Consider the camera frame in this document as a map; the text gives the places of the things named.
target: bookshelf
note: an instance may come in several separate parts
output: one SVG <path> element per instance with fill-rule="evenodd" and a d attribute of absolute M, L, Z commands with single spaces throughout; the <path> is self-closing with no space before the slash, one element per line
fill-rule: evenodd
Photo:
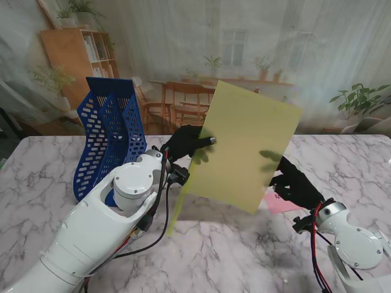
<path fill-rule="evenodd" d="M 40 32 L 50 63 L 64 66 L 76 81 L 62 92 L 75 110 L 89 92 L 87 76 L 119 78 L 109 34 L 87 29 L 56 29 Z"/>

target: wire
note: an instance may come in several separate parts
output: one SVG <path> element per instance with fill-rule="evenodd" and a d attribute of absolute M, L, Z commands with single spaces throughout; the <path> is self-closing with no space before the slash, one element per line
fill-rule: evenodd
<path fill-rule="evenodd" d="M 319 235 L 324 241 L 326 241 L 329 245 L 332 245 L 332 243 L 330 241 L 328 241 L 328 239 L 326 237 L 324 237 L 322 234 L 320 234 L 318 231 L 316 231 L 317 235 Z M 352 267 L 350 267 L 350 269 L 354 272 L 354 274 L 358 277 L 358 279 L 360 279 L 360 281 L 363 281 L 364 279 L 359 275 L 359 273 L 357 273 L 357 271 L 355 269 L 353 269 Z"/>
<path fill-rule="evenodd" d="M 327 291 L 328 293 L 332 293 L 331 291 L 331 288 L 329 286 L 329 284 L 327 283 L 325 277 L 323 276 L 322 272 L 320 271 L 320 268 L 318 266 L 318 262 L 316 260 L 316 242 L 315 242 L 315 236 L 316 236 L 316 228 L 315 228 L 315 221 L 316 221 L 316 217 L 318 215 L 318 212 L 321 208 L 321 203 L 318 205 L 318 207 L 315 209 L 315 212 L 313 213 L 313 220 L 312 220 L 312 233 L 311 233 L 311 249 L 312 249 L 312 263 L 313 263 L 313 267 L 315 267 L 315 270 L 314 270 L 314 273 L 315 273 L 315 276 L 316 274 L 318 274 L 318 277 L 320 279 L 320 282 L 322 282 L 324 288 L 326 289 L 327 288 Z"/>
<path fill-rule="evenodd" d="M 313 219 L 312 219 L 312 224 L 315 223 L 315 213 L 314 213 L 314 216 L 313 216 Z M 314 237 L 313 237 L 313 229 L 310 230 L 310 233 L 311 233 L 311 239 L 310 239 L 310 243 L 311 243 L 311 256 L 312 256 L 312 267 L 313 267 L 313 273 L 315 274 L 315 277 L 316 277 L 316 280 L 323 292 L 323 290 L 326 288 L 326 286 L 324 285 L 324 282 L 320 279 L 320 276 L 318 274 L 318 271 L 316 269 L 316 256 L 314 255 Z"/>
<path fill-rule="evenodd" d="M 84 293 L 88 293 L 88 282 L 90 281 L 90 278 L 88 278 L 88 280 L 86 281 L 85 285 L 84 285 Z"/>
<path fill-rule="evenodd" d="M 141 249 L 138 249 L 135 251 L 131 251 L 128 253 L 124 253 L 122 255 L 117 255 L 114 259 L 123 258 L 124 256 L 135 255 L 136 253 L 146 251 L 147 249 L 151 248 L 152 246 L 155 246 L 163 238 L 164 234 L 166 233 L 166 229 L 167 229 L 168 222 L 169 222 L 169 189 L 170 189 L 170 186 L 171 186 L 171 184 L 169 184 L 166 189 L 166 222 L 164 223 L 163 232 L 161 233 L 160 237 L 157 238 L 157 240 L 154 243 L 152 243 L 144 248 L 141 248 Z"/>
<path fill-rule="evenodd" d="M 164 174 L 166 172 L 166 164 L 167 164 L 167 158 L 169 156 L 169 152 L 166 150 L 164 151 L 163 158 L 161 161 L 161 170 L 160 170 L 160 180 L 159 180 L 159 188 L 158 188 L 158 194 L 156 196 L 155 203 L 149 210 L 149 214 L 154 215 L 156 214 L 156 210 L 158 209 L 159 203 L 160 203 L 160 198 L 161 198 L 161 193 L 163 191 L 163 183 L 164 183 Z"/>

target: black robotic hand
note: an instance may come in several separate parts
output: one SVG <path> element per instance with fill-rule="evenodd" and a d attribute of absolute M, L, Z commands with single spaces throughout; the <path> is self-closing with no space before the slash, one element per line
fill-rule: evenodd
<path fill-rule="evenodd" d="M 216 142 L 214 137 L 199 139 L 201 129 L 201 126 L 186 125 L 175 131 L 169 141 L 161 147 L 161 150 L 168 148 L 168 159 L 171 163 L 187 154 L 192 157 L 196 149 L 207 147 Z"/>
<path fill-rule="evenodd" d="M 269 186 L 274 186 L 274 191 L 284 200 L 309 210 L 316 208 L 321 201 L 324 201 L 323 195 L 317 191 L 305 174 L 300 172 L 286 157 L 282 156 L 277 170 L 280 170 L 282 175 L 273 177 Z"/>

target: red cable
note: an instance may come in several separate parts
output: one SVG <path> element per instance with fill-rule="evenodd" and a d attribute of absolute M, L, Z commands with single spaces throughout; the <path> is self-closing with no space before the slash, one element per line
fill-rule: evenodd
<path fill-rule="evenodd" d="M 320 207 L 321 207 L 321 204 L 319 204 L 318 207 L 317 207 L 316 210 L 315 210 L 315 213 L 314 213 L 315 218 L 318 216 Z M 313 235 L 313 236 L 312 236 L 313 255 L 315 256 L 315 259 L 316 259 L 316 248 L 315 248 L 315 245 L 316 245 L 316 244 L 315 244 L 315 243 L 316 243 L 316 242 L 315 242 L 316 228 L 315 228 L 315 221 L 312 223 L 312 230 L 313 230 L 313 234 L 312 234 L 312 235 Z M 327 283 L 325 277 L 323 277 L 323 274 L 322 274 L 322 272 L 320 271 L 320 268 L 319 268 L 319 266 L 318 266 L 318 262 L 316 262 L 316 270 L 318 271 L 319 276 L 322 278 L 322 280 L 323 280 L 324 283 L 326 284 L 327 290 L 329 290 L 329 292 L 332 293 L 329 284 Z"/>

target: yellow folder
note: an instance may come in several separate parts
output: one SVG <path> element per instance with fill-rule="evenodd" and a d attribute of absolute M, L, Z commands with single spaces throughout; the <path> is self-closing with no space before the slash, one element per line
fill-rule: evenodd
<path fill-rule="evenodd" d="M 255 213 L 301 112 L 219 81 L 200 135 L 217 142 L 196 151 L 179 202 L 183 194 L 194 194 Z"/>

